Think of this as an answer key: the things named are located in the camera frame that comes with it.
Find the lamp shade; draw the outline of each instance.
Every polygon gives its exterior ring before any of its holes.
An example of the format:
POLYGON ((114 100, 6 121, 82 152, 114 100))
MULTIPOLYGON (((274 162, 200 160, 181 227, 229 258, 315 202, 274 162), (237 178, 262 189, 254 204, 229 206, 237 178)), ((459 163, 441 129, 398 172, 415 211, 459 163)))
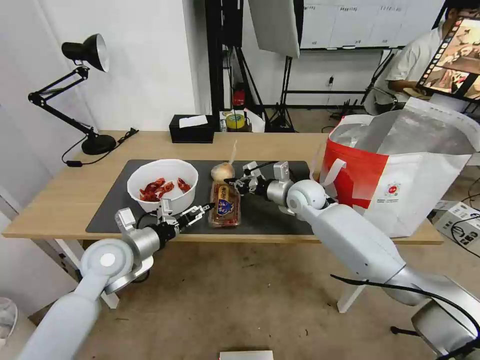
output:
POLYGON ((73 61, 86 61, 95 69, 109 71, 109 54, 104 38, 100 34, 89 36, 83 43, 64 42, 61 52, 73 61))

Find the onion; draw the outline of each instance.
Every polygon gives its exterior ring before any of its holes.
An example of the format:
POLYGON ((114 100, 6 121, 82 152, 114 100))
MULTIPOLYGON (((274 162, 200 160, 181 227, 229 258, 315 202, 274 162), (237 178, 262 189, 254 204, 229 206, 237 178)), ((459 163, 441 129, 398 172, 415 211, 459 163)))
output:
POLYGON ((231 179, 235 177, 235 169, 229 162, 224 162, 215 165, 211 169, 210 175, 214 181, 223 183, 225 179, 231 179))

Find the table leg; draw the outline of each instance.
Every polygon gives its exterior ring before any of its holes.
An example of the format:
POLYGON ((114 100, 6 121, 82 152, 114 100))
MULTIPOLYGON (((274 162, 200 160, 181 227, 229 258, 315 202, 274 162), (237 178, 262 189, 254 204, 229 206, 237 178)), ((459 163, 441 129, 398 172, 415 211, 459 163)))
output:
POLYGON ((338 302, 336 303, 336 306, 338 307, 338 312, 340 314, 345 314, 349 310, 350 306, 352 306, 352 304, 360 295, 365 286, 366 285, 347 285, 345 290, 343 290, 343 294, 341 295, 340 300, 338 300, 338 302))
MULTIPOLYGON (((80 259, 84 254, 84 249, 78 242, 78 240, 68 240, 65 241, 63 239, 54 239, 55 242, 61 247, 61 249, 65 252, 65 255, 71 260, 71 262, 80 269, 80 259)), ((115 293, 111 293, 107 295, 104 292, 101 293, 101 298, 103 301, 106 302, 110 309, 116 309, 119 304, 119 297, 115 293)))

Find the white box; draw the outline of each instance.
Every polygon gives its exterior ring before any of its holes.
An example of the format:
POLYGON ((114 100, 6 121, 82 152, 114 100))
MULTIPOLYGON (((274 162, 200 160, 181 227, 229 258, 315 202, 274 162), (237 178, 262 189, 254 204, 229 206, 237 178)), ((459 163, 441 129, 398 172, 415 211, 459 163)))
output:
POLYGON ((472 248, 480 249, 480 218, 458 223, 459 221, 470 219, 475 215, 480 217, 479 211, 465 205, 463 202, 444 200, 440 201, 434 209, 445 211, 434 224, 440 233, 453 240, 452 226, 454 226, 453 233, 455 240, 470 250, 472 250, 472 248))
POLYGON ((273 351, 228 351, 220 353, 220 360, 274 360, 273 351))

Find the wooden table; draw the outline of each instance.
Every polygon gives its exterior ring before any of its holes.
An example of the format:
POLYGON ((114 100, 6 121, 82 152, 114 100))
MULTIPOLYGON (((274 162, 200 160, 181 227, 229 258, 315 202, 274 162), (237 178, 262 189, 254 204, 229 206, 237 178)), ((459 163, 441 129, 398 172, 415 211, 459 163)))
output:
MULTIPOLYGON (((124 131, 103 133, 116 139, 125 134, 124 131)), ((84 251, 78 240, 121 237, 119 233, 87 233, 85 229, 128 160, 224 161, 230 157, 235 139, 238 140, 237 160, 306 161, 310 164, 320 147, 318 156, 320 166, 327 134, 218 132, 215 134, 213 144, 173 144, 170 134, 166 131, 141 131, 96 164, 63 169, 14 219, 3 235, 7 238, 55 239, 72 262, 80 267, 84 251)), ((79 154, 75 159, 91 161, 95 157, 79 154)), ((313 235, 220 234, 181 234, 175 241, 293 244, 319 242, 313 235)), ((425 221, 413 236, 397 238, 394 241, 396 244, 405 245, 439 245, 443 243, 443 238, 428 221, 425 221)), ((104 294, 102 297, 114 308, 118 298, 115 294, 112 295, 104 294)))

